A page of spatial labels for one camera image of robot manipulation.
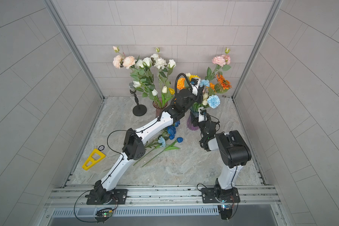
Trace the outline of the blue purple glass vase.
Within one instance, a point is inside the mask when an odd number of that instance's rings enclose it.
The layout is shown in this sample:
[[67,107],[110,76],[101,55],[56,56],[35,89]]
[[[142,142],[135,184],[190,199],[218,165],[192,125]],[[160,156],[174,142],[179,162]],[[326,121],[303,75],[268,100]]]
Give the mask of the blue purple glass vase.
[[197,130],[199,130],[198,124],[194,124],[194,113],[195,113],[195,111],[190,110],[190,115],[189,115],[189,118],[188,118],[188,120],[187,120],[187,127],[188,127],[188,129],[190,129],[191,131],[197,131]]

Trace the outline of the yellow sunflower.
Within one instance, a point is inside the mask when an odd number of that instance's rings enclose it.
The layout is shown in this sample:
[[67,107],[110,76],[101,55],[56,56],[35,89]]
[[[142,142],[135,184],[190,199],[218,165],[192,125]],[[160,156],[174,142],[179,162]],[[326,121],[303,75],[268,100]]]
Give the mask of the yellow sunflower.
[[186,73],[185,85],[188,85],[187,80],[189,80],[189,82],[192,85],[197,85],[200,80],[200,77],[198,75],[192,75],[191,73]]

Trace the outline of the pink glass vase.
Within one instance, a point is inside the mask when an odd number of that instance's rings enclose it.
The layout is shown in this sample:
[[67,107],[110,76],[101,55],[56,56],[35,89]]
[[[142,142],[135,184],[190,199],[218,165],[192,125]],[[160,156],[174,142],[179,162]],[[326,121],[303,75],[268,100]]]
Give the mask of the pink glass vase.
[[158,104],[153,101],[153,107],[156,109],[155,110],[155,116],[159,117],[161,113],[164,111],[164,109],[167,107],[168,103],[166,103],[163,107],[159,107]]

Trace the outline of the light blue carnation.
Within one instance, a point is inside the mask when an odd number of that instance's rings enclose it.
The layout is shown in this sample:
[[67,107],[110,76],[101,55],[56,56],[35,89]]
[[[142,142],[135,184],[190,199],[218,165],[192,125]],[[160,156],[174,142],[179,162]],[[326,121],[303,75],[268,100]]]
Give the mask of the light blue carnation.
[[168,137],[159,136],[158,139],[154,139],[151,142],[147,142],[145,144],[145,149],[158,149],[160,147],[166,146],[166,141],[168,140]]

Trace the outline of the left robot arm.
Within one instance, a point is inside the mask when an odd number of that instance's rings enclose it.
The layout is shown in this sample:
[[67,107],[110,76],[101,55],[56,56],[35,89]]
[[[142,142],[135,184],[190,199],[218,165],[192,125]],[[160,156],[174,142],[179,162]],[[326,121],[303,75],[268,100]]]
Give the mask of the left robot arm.
[[120,153],[110,171],[101,180],[98,180],[93,189],[85,195],[87,198],[86,204],[95,205],[111,202],[120,178],[136,160],[145,155],[146,142],[164,128],[181,120],[194,103],[202,102],[202,93],[207,84],[198,77],[189,79],[184,73],[177,76],[175,83],[178,83],[180,78],[185,79],[189,88],[175,89],[175,97],[156,119],[138,129],[126,130],[122,153]]

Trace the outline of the right vase bouquet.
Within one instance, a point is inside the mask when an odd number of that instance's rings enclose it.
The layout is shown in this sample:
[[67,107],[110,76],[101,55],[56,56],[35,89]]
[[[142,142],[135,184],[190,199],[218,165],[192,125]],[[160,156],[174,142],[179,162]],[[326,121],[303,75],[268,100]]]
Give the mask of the right vase bouquet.
[[231,83],[223,76],[224,71],[228,71],[231,66],[231,58],[228,55],[229,48],[225,48],[225,53],[216,56],[212,59],[215,65],[214,69],[208,68],[206,77],[201,79],[199,87],[203,87],[203,95],[201,103],[194,103],[191,107],[192,113],[197,113],[199,108],[212,108],[215,109],[220,105],[219,95],[224,94],[232,88]]

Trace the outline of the vase bouquet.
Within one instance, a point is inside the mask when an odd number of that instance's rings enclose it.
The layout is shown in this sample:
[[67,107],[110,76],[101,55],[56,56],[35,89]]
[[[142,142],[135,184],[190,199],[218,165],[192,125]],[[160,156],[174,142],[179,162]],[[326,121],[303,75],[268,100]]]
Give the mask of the vase bouquet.
[[113,46],[113,50],[117,54],[113,60],[114,67],[130,70],[134,90],[141,92],[142,97],[152,100],[157,108],[165,108],[175,94],[169,81],[169,76],[177,65],[175,60],[162,58],[159,48],[155,49],[154,54],[143,59],[126,56],[120,53],[119,47],[116,46]]
[[231,58],[228,55],[229,48],[225,48],[225,53],[216,56],[212,59],[215,65],[214,69],[208,68],[206,77],[201,79],[199,87],[203,87],[203,95],[201,103],[194,103],[191,107],[192,113],[197,113],[199,108],[212,108],[215,109],[220,105],[219,95],[224,94],[232,88],[231,83],[223,76],[224,71],[228,71],[231,66]]

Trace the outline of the left vase bouquet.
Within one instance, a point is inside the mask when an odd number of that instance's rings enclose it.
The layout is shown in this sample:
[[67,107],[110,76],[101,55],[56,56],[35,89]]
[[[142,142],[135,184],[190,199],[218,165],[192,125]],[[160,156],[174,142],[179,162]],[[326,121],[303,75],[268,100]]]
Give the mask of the left vase bouquet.
[[117,54],[113,60],[114,67],[130,70],[134,90],[141,92],[142,97],[152,100],[157,108],[165,108],[175,94],[169,81],[169,76],[177,65],[175,60],[162,58],[159,48],[155,49],[154,54],[143,59],[126,56],[120,53],[119,47],[116,46],[113,46],[113,50]]

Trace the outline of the black round stand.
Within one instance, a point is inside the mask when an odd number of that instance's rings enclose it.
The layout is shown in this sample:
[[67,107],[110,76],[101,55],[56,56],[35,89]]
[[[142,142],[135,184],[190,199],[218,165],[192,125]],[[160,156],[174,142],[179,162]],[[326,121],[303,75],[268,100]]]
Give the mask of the black round stand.
[[134,83],[131,82],[129,84],[129,88],[130,88],[130,93],[134,96],[134,100],[135,100],[135,103],[136,103],[136,106],[132,109],[132,112],[135,116],[143,116],[147,113],[147,107],[145,105],[142,105],[139,103],[139,99],[137,97],[137,94],[136,94],[136,90],[135,90],[135,87],[134,87]]

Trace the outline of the right circuit board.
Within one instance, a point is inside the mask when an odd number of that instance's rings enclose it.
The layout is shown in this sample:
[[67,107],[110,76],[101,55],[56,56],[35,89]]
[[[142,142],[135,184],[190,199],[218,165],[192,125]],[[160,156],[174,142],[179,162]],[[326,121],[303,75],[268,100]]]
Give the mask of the right circuit board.
[[233,207],[231,205],[218,205],[218,212],[222,220],[230,220],[233,215]]

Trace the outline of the circuit board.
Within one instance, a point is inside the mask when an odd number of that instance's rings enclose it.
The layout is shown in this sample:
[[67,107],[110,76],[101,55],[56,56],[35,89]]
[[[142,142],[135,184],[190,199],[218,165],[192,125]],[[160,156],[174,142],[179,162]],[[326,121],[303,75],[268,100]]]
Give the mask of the circuit board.
[[95,220],[97,223],[105,223],[109,218],[113,216],[114,209],[113,208],[104,208],[98,210],[95,214]]
[[222,220],[230,220],[233,215],[233,207],[231,205],[218,205],[218,212]]

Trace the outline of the left circuit board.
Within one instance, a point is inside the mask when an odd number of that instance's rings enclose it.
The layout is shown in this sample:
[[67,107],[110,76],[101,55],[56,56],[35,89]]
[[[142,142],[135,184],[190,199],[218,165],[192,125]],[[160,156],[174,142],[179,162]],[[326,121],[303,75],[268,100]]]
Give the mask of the left circuit board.
[[105,223],[109,218],[113,216],[114,209],[113,208],[104,208],[98,210],[95,214],[95,220],[97,223]]

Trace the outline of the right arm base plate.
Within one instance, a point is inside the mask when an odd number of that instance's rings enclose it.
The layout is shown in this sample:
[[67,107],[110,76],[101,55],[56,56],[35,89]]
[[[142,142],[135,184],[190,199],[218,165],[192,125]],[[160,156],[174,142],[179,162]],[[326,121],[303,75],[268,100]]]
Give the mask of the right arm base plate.
[[203,203],[239,203],[241,202],[236,187],[223,190],[221,188],[201,188]]

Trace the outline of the aluminium rail frame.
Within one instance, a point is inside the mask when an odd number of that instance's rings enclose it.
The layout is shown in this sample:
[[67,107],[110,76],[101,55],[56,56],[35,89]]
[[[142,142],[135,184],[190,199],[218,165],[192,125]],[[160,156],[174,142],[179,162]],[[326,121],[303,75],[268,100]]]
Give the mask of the aluminium rail frame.
[[239,203],[203,203],[201,188],[210,186],[119,186],[128,189],[125,204],[87,205],[88,186],[53,189],[44,204],[51,217],[78,217],[92,221],[98,210],[113,208],[114,217],[219,216],[218,205],[231,205],[233,214],[250,206],[269,207],[281,217],[281,201],[274,186],[238,186]]

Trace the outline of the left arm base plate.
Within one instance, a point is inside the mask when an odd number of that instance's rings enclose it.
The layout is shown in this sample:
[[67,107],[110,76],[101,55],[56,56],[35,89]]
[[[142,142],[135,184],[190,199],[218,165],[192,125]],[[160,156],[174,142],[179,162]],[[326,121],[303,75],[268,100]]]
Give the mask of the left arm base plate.
[[114,189],[104,192],[101,198],[98,198],[94,190],[91,190],[87,198],[87,205],[107,205],[107,204],[125,204],[128,194],[128,189]]

